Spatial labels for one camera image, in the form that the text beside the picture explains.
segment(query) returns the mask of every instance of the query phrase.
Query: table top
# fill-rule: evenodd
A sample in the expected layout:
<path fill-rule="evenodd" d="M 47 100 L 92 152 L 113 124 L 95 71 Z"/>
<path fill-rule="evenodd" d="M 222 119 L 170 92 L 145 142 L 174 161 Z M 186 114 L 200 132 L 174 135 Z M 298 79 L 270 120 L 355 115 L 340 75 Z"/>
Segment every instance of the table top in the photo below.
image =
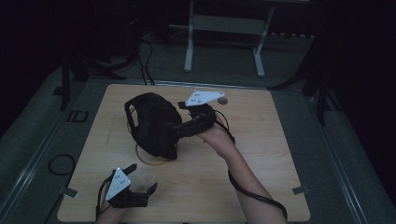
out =
<path fill-rule="evenodd" d="M 177 108 L 177 102 L 186 101 L 194 90 L 225 92 L 227 105 L 217 101 L 209 104 L 225 115 L 237 147 L 274 199 L 287 208 L 289 221 L 307 221 L 310 213 L 305 197 L 292 191 L 301 184 L 269 91 L 119 84 L 106 90 L 69 184 L 78 196 L 64 197 L 58 218 L 63 222 L 94 221 L 100 185 L 112 170 L 136 163 L 137 170 L 128 175 L 131 191 L 145 192 L 156 182 L 158 188 L 150 196 L 148 207 L 130 208 L 123 221 L 246 221 L 225 162 L 200 138 L 180 139 L 177 160 L 160 166 L 146 165 L 134 151 L 124 103 L 136 95 L 155 92 Z M 191 119 L 187 110 L 177 111 L 183 122 Z M 151 157 L 141 148 L 139 155 L 145 161 L 163 160 Z"/>

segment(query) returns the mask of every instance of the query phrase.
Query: power cord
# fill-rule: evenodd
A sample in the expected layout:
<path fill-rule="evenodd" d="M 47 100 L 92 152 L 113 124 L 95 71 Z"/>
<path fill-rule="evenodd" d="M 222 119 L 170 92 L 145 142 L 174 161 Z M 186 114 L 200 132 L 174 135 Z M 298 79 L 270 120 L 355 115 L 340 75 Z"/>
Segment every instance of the power cord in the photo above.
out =
<path fill-rule="evenodd" d="M 54 171 L 54 170 L 52 169 L 52 164 L 53 164 L 56 160 L 58 160 L 59 158 L 61 158 L 61 157 L 67 157 L 67 158 L 70 159 L 70 161 L 72 162 L 72 170 L 71 170 L 70 172 L 67 172 L 67 173 L 59 173 L 59 172 L 56 172 L 56 171 Z M 73 158 L 72 156 L 70 156 L 70 155 L 68 155 L 68 154 L 60 154 L 60 155 L 58 155 L 58 156 L 52 158 L 52 159 L 49 161 L 48 169 L 49 169 L 49 172 L 52 173 L 53 175 L 69 175 L 69 178 L 67 179 L 67 182 L 66 182 L 66 184 L 65 184 L 66 186 L 68 186 L 69 183 L 70 183 L 70 180 L 72 179 L 73 173 L 74 173 L 74 171 L 75 171 L 75 169 L 76 169 L 76 162 L 75 162 L 75 160 L 74 160 L 74 158 Z M 49 211 L 49 214 L 47 215 L 47 218 L 46 218 L 46 220 L 45 220 L 45 222 L 44 222 L 45 224 L 47 224 L 47 223 L 49 222 L 50 217 L 52 216 L 52 213 L 53 213 L 53 211 L 55 210 L 56 205 L 57 205 L 57 204 L 59 203 L 59 201 L 62 199 L 62 196 L 63 196 L 63 195 L 60 194 L 59 197 L 58 197 L 58 199 L 56 200 L 55 204 L 52 206 L 52 208 L 51 208 L 51 210 Z"/>
<path fill-rule="evenodd" d="M 145 65 L 143 65 L 142 58 L 140 57 L 140 55 L 139 54 L 137 55 L 137 60 L 139 61 L 139 64 L 140 64 L 139 68 L 140 68 L 140 71 L 141 71 L 142 79 L 145 82 L 145 84 L 147 85 L 148 83 L 147 83 L 146 78 L 145 78 L 145 73 L 146 73 L 146 76 L 148 77 L 148 80 L 149 80 L 151 86 L 155 86 L 154 79 L 152 79 L 152 77 L 151 77 L 151 75 L 149 73 L 149 59 L 151 58 L 151 55 L 152 55 L 152 45 L 149 42 L 147 42 L 147 41 L 145 41 L 143 39 L 141 39 L 141 41 L 142 41 L 142 43 L 145 43 L 145 44 L 147 44 L 149 46 L 149 54 L 148 54 L 148 57 L 146 59 L 146 64 Z"/>

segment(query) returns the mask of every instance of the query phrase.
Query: black cable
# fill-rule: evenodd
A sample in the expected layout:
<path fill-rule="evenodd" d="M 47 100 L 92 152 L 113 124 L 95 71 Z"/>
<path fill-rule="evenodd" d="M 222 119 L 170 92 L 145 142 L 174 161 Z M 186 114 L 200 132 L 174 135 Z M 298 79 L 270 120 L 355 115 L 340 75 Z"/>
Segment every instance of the black cable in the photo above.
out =
<path fill-rule="evenodd" d="M 147 85 L 148 83 L 146 82 L 145 73 L 144 73 L 144 71 L 143 71 L 142 58 L 140 57 L 140 55 L 137 55 L 137 59 L 138 59 L 138 61 L 139 61 L 139 63 L 140 63 L 140 72 L 141 72 L 142 79 L 143 79 L 143 81 L 145 82 L 145 85 Z"/>
<path fill-rule="evenodd" d="M 223 118 L 224 118 L 224 120 L 225 120 L 225 122 L 226 122 L 226 126 L 224 126 L 224 125 L 223 125 L 221 122 L 219 122 L 218 120 L 216 120 L 215 122 L 216 122 L 221 128 L 223 128 L 223 129 L 227 132 L 227 134 L 230 136 L 230 138 L 233 140 L 233 143 L 235 144 L 235 138 L 234 138 L 234 137 L 232 136 L 232 134 L 230 133 L 230 127 L 229 127 L 229 125 L 228 125 L 227 119 L 226 119 L 225 116 L 224 116 L 221 112 L 219 112 L 218 110 L 215 110 L 215 112 L 220 113 L 220 114 L 223 116 Z M 263 196 L 261 196 L 261 195 L 258 195 L 258 194 L 255 194 L 255 193 L 252 193 L 252 192 L 249 192 L 249 191 L 243 189 L 243 188 L 240 187 L 240 186 L 236 183 L 236 181 L 233 179 L 233 176 L 231 175 L 230 171 L 228 171 L 228 177 L 230 178 L 230 182 L 231 182 L 231 184 L 233 185 L 233 187 L 236 188 L 239 192 L 241 192 L 241 193 L 247 195 L 247 196 L 250 197 L 250 198 L 256 199 L 256 200 L 258 200 L 258 201 L 260 201 L 260 202 L 262 202 L 262 203 L 269 203 L 269 204 L 271 204 L 271 205 L 273 205 L 273 206 L 278 207 L 278 208 L 282 211 L 283 216 L 285 217 L 285 219 L 288 220 L 288 211 L 286 210 L 285 206 L 283 206 L 283 204 L 281 204 L 281 203 L 279 203 L 279 202 L 277 202 L 277 201 L 275 201 L 275 200 L 272 200 L 272 199 L 263 197 Z"/>
<path fill-rule="evenodd" d="M 275 200 L 263 197 L 261 195 L 249 192 L 249 191 L 247 191 L 245 189 L 242 189 L 242 187 L 240 187 L 236 183 L 236 181 L 233 179 L 233 176 L 231 175 L 230 171 L 228 171 L 228 177 L 230 178 L 230 182 L 233 185 L 233 187 L 236 188 L 239 192 L 247 195 L 250 198 L 256 199 L 256 200 L 258 200 L 258 201 L 260 201 L 262 203 L 268 203 L 268 204 L 271 204 L 273 206 L 276 206 L 277 208 L 279 208 L 282 211 L 283 216 L 285 217 L 285 219 L 288 220 L 288 211 L 286 210 L 285 206 L 283 206 L 283 204 L 281 204 L 281 203 L 279 203 L 279 202 L 277 202 Z"/>
<path fill-rule="evenodd" d="M 61 157 L 67 157 L 67 158 L 70 159 L 70 161 L 72 162 L 72 170 L 71 170 L 71 172 L 69 172 L 69 173 L 58 173 L 58 172 L 55 172 L 55 171 L 52 169 L 52 163 L 53 163 L 55 160 L 57 160 L 57 159 L 59 159 L 59 158 L 61 158 Z M 74 173 L 74 171 L 75 171 L 75 169 L 76 169 L 76 162 L 75 162 L 75 160 L 74 160 L 74 158 L 73 158 L 72 156 L 70 156 L 70 155 L 68 155 L 68 154 L 60 154 L 60 155 L 58 155 L 58 156 L 52 158 L 52 159 L 49 161 L 48 169 L 49 169 L 49 172 L 52 173 L 52 174 L 54 174 L 54 175 L 70 175 L 69 178 L 67 179 L 66 184 L 65 184 L 66 186 L 69 186 L 70 180 L 72 179 L 73 173 Z M 58 199 L 56 200 L 55 204 L 52 206 L 51 210 L 49 211 L 49 214 L 47 215 L 47 218 L 46 218 L 46 220 L 45 220 L 44 223 L 48 223 L 48 222 L 49 222 L 50 217 L 51 217 L 53 211 L 55 210 L 56 205 L 57 205 L 57 204 L 59 203 L 59 201 L 62 199 L 62 196 L 63 196 L 63 195 L 59 195 L 59 197 L 58 197 Z"/>
<path fill-rule="evenodd" d="M 148 41 L 143 40 L 143 39 L 142 39 L 142 42 L 147 44 L 150 48 L 148 58 L 146 59 L 145 69 L 146 69 L 146 74 L 148 75 L 148 79 L 149 79 L 151 85 L 155 86 L 154 80 L 152 79 L 151 75 L 149 74 L 149 59 L 151 58 L 151 55 L 152 55 L 152 45 Z"/>

